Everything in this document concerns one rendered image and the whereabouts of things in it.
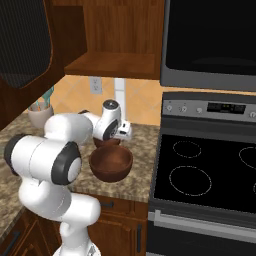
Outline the white wall outlet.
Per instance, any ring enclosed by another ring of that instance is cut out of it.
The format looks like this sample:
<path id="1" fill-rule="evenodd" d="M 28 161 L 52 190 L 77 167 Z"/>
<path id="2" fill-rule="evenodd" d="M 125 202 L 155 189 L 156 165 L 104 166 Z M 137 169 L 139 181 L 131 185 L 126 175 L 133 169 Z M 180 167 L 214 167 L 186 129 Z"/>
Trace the white wall outlet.
<path id="1" fill-rule="evenodd" d="M 100 77 L 90 76 L 89 82 L 90 82 L 90 92 L 92 94 L 102 93 L 102 79 Z"/>

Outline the wooden cabinet door glass panel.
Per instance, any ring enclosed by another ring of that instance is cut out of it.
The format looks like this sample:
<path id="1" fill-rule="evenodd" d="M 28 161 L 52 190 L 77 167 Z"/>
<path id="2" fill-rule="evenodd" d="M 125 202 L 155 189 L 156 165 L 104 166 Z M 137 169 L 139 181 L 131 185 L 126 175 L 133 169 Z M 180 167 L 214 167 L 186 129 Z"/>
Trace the wooden cabinet door glass panel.
<path id="1" fill-rule="evenodd" d="M 64 76 L 51 0 L 0 0 L 0 130 Z"/>

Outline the large brown wooden bowl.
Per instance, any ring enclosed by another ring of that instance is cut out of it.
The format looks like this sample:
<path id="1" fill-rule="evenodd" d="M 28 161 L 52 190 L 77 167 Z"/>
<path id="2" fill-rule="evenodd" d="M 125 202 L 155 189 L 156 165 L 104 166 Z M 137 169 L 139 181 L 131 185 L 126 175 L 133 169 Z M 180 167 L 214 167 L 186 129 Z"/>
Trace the large brown wooden bowl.
<path id="1" fill-rule="evenodd" d="M 132 164 L 132 152 L 119 145 L 99 147 L 89 156 L 93 174 L 108 183 L 123 180 L 130 173 Z"/>

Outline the wooden drawer front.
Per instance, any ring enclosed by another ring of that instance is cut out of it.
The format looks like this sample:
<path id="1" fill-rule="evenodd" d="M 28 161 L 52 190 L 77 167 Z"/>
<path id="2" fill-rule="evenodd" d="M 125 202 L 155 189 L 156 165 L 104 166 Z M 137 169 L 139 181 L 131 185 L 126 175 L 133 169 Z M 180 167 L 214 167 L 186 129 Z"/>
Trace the wooden drawer front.
<path id="1" fill-rule="evenodd" d="M 146 218 L 148 213 L 148 204 L 144 202 L 137 202 L 132 200 L 111 198 L 106 196 L 96 195 L 96 198 L 100 202 L 109 203 L 114 202 L 113 208 L 102 207 L 103 212 L 134 216 L 135 218 Z"/>

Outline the small brown wooden bowl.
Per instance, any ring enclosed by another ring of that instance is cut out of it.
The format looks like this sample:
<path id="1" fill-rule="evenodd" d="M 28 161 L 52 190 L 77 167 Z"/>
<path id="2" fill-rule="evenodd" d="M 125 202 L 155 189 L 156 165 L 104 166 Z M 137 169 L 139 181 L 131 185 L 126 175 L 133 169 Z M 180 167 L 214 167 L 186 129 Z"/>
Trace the small brown wooden bowl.
<path id="1" fill-rule="evenodd" d="M 102 140 L 94 138 L 93 141 L 97 148 L 103 147 L 103 146 L 119 145 L 121 142 L 120 139 L 116 139 L 116 138 L 112 138 L 112 139 L 109 139 L 106 141 L 102 141 Z"/>

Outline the wooden corner base cabinet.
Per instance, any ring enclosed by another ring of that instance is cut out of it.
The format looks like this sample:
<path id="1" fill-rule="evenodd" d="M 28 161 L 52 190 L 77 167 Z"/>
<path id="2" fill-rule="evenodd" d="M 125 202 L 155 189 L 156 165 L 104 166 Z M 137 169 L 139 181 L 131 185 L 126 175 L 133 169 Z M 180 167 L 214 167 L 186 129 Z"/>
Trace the wooden corner base cabinet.
<path id="1" fill-rule="evenodd" d="M 21 232 L 8 256 L 52 256 L 61 244 L 59 225 L 38 217 L 29 210 L 0 214 L 0 256 L 13 239 L 13 231 Z"/>

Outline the black and steel stove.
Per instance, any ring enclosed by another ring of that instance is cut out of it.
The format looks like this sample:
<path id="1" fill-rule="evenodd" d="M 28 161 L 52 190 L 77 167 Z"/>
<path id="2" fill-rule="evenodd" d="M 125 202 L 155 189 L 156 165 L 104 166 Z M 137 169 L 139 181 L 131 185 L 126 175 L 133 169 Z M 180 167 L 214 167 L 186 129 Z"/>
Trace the black and steel stove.
<path id="1" fill-rule="evenodd" d="M 164 93 L 148 213 L 256 229 L 251 111 L 255 96 Z M 157 227 L 148 219 L 146 256 L 256 256 L 256 244 Z"/>

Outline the teal spatula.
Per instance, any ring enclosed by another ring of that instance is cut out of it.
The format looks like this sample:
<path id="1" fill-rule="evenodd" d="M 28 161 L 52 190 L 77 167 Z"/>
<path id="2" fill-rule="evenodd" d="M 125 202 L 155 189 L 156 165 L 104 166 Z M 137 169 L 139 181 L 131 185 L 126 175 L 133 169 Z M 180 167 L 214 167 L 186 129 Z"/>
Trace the teal spatula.
<path id="1" fill-rule="evenodd" d="M 50 97 L 53 94 L 53 92 L 54 92 L 54 87 L 51 87 L 42 95 L 42 98 L 44 99 L 44 105 L 46 108 L 50 106 Z"/>

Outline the open wooden wall cabinet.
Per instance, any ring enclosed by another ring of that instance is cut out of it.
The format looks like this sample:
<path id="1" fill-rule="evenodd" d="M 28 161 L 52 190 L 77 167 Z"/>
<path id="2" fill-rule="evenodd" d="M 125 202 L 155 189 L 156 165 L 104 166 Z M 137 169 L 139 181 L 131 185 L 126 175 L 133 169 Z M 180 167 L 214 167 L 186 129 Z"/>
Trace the open wooden wall cabinet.
<path id="1" fill-rule="evenodd" d="M 160 78 L 165 0 L 51 0 L 64 72 Z"/>

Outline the white utensil pot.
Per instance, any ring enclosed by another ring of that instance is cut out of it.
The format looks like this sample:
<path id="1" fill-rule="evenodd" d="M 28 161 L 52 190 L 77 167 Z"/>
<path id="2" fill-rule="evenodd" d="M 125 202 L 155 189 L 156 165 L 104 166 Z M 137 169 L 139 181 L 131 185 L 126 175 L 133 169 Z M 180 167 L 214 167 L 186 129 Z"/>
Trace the white utensil pot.
<path id="1" fill-rule="evenodd" d="M 45 107 L 43 102 L 39 103 L 41 106 L 40 111 L 30 111 L 28 109 L 28 117 L 31 122 L 31 124 L 36 128 L 43 128 L 46 121 L 54 115 L 54 110 L 52 106 L 49 106 L 48 108 Z"/>

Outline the black microwave oven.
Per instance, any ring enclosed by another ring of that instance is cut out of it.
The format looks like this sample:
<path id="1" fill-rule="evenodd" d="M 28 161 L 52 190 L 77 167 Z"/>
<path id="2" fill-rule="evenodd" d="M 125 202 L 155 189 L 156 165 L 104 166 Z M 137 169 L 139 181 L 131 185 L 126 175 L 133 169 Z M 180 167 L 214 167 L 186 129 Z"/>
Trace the black microwave oven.
<path id="1" fill-rule="evenodd" d="M 256 92 L 256 0 L 165 0 L 160 84 Z"/>

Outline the wooden base cabinet door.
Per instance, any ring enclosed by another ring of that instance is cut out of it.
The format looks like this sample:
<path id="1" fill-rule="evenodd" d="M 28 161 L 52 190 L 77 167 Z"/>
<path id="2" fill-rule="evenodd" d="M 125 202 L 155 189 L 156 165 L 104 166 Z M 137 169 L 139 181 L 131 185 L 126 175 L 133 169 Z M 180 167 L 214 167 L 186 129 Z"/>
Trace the wooden base cabinet door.
<path id="1" fill-rule="evenodd" d="M 142 224 L 140 253 L 136 251 L 138 224 Z M 146 256 L 146 219 L 102 214 L 88 227 L 88 233 L 102 256 Z"/>

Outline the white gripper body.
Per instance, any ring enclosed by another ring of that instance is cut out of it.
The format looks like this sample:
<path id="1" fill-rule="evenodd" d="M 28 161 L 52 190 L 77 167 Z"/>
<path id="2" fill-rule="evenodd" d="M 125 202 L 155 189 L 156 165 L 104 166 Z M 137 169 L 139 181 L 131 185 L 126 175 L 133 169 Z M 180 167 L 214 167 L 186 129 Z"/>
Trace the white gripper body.
<path id="1" fill-rule="evenodd" d="M 114 138 L 115 139 L 120 139 L 120 140 L 130 141 L 132 139 L 132 133 L 131 132 L 118 131 L 115 134 Z"/>

